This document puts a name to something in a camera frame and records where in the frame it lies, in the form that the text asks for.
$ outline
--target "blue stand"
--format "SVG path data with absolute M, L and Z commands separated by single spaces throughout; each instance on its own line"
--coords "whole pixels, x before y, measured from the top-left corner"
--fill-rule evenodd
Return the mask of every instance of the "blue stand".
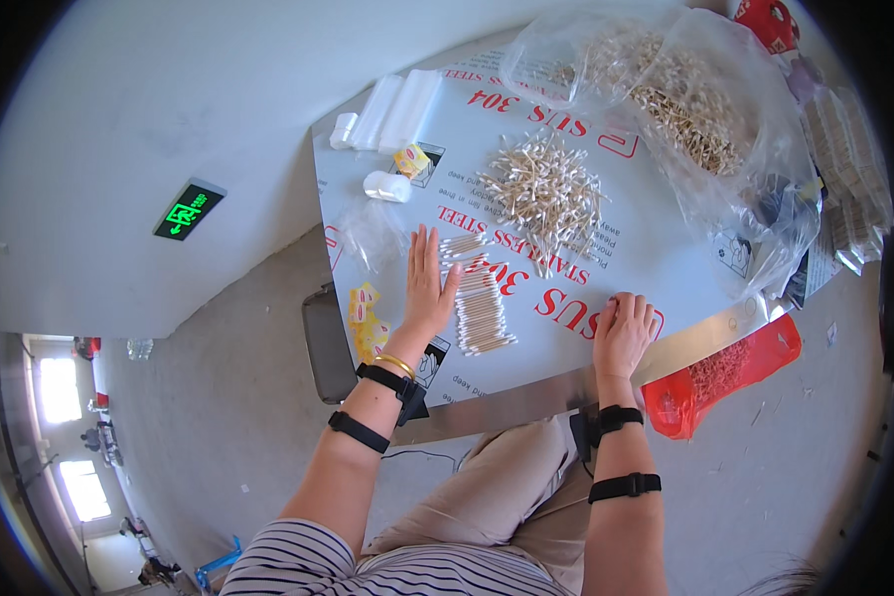
M 195 580 L 198 582 L 199 587 L 202 588 L 202 590 L 205 590 L 206 593 L 217 593 L 212 591 L 212 583 L 209 581 L 209 572 L 214 571 L 219 567 L 231 565 L 238 561 L 238 558 L 242 556 L 242 542 L 238 541 L 237 536 L 232 536 L 232 538 L 235 540 L 235 550 L 223 557 L 219 557 L 211 563 L 206 563 L 195 569 Z

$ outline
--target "striped shirt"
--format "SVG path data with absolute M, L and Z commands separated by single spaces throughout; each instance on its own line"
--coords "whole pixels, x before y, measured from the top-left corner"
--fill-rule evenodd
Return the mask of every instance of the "striped shirt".
M 221 596 L 237 594 L 524 594 L 566 596 L 541 567 L 495 548 L 404 546 L 355 563 L 333 531 L 306 520 L 266 525 L 235 562 Z

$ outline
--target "window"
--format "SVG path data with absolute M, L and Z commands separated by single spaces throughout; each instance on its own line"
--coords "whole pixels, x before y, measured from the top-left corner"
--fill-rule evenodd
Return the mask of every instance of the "window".
M 92 461 L 62 461 L 60 473 L 81 522 L 105 518 L 112 513 Z
M 83 418 L 76 391 L 76 363 L 72 358 L 40 359 L 40 394 L 43 396 L 43 415 L 48 423 Z

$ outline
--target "gold bangle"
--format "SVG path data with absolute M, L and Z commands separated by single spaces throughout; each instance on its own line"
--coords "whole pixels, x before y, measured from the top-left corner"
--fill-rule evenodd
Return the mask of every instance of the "gold bangle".
M 384 361 L 385 363 L 391 363 L 396 366 L 400 366 L 404 369 L 405 373 L 411 376 L 411 380 L 417 380 L 417 377 L 414 374 L 414 369 L 411 368 L 405 361 L 396 356 L 391 356 L 390 354 L 378 354 L 374 357 L 374 361 Z

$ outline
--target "woman's right hand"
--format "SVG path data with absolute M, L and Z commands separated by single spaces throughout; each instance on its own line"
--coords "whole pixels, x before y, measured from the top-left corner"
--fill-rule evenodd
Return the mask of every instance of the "woman's right hand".
M 631 378 L 659 326 L 653 318 L 655 310 L 643 295 L 619 292 L 609 298 L 599 314 L 593 340 L 593 366 L 597 379 Z

